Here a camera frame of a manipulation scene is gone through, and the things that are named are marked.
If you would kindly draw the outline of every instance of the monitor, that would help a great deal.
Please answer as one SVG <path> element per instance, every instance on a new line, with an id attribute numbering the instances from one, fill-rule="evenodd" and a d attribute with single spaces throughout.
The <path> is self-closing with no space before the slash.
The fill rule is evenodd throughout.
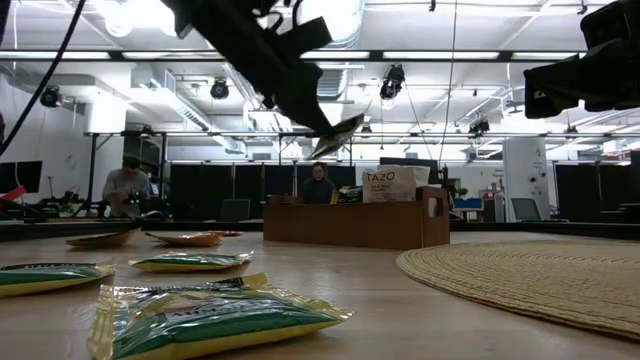
<path id="1" fill-rule="evenodd" d="M 533 199 L 511 199 L 517 221 L 539 221 L 540 212 Z"/>
<path id="2" fill-rule="evenodd" d="M 6 194 L 20 185 L 24 185 L 27 193 L 38 193 L 41 176 L 42 161 L 2 163 L 0 164 L 0 194 Z"/>

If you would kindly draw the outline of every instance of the woven mat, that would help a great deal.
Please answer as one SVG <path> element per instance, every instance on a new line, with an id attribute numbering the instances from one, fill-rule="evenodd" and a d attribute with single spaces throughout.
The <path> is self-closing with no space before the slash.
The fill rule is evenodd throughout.
<path id="1" fill-rule="evenodd" d="M 640 245 L 530 241 L 411 250 L 409 277 L 476 302 L 640 340 Z"/>

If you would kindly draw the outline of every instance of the table surface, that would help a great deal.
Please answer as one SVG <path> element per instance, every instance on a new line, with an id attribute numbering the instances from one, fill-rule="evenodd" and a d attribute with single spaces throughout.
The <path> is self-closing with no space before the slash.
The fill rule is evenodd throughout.
<path id="1" fill-rule="evenodd" d="M 143 234 L 113 250 L 75 251 L 66 239 L 0 244 L 0 265 L 88 262 L 114 257 L 116 285 L 196 284 L 265 272 L 277 286 L 357 311 L 317 334 L 228 352 L 216 359 L 639 359 L 640 344 L 556 325 L 463 300 L 398 271 L 399 251 L 263 242 L 261 233 L 226 239 L 218 249 L 255 251 L 254 261 L 222 273 L 148 274 L 127 261 L 167 252 Z M 572 239 L 530 233 L 452 233 L 453 243 Z M 0 299 L 2 359 L 89 359 L 96 283 Z"/>

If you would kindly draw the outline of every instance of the yellow bag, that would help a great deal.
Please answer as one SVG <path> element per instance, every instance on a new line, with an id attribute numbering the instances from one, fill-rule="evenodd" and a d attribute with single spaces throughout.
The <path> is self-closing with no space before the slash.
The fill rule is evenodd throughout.
<path id="1" fill-rule="evenodd" d="M 127 230 L 116 234 L 92 236 L 82 239 L 67 240 L 67 245 L 79 248 L 110 248 L 122 246 L 131 241 L 138 229 Z"/>
<path id="2" fill-rule="evenodd" d="M 175 246 L 203 246 L 211 247 L 220 245 L 222 241 L 220 236 L 215 232 L 197 233 L 192 235 L 181 236 L 158 236 L 151 233 L 145 233 L 145 235 L 164 242 L 168 245 Z"/>
<path id="3" fill-rule="evenodd" d="M 31 294 L 98 280 L 115 272 L 113 261 L 101 264 L 46 263 L 0 268 L 0 297 Z"/>
<path id="4" fill-rule="evenodd" d="M 353 314 L 269 285 L 264 274 L 187 287 L 103 285 L 89 350 L 98 360 L 178 360 L 280 341 Z"/>
<path id="5" fill-rule="evenodd" d="M 249 254 L 221 255 L 215 253 L 168 253 L 146 260 L 129 261 L 129 265 L 149 272 L 190 272 L 220 270 L 250 261 Z"/>

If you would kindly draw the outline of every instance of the black bracket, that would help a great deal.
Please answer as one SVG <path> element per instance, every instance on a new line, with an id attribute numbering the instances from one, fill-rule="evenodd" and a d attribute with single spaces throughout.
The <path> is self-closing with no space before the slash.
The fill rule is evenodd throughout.
<path id="1" fill-rule="evenodd" d="M 578 15 L 584 15 L 589 10 L 589 6 L 585 4 L 585 0 L 580 0 L 580 10 L 578 10 Z"/>

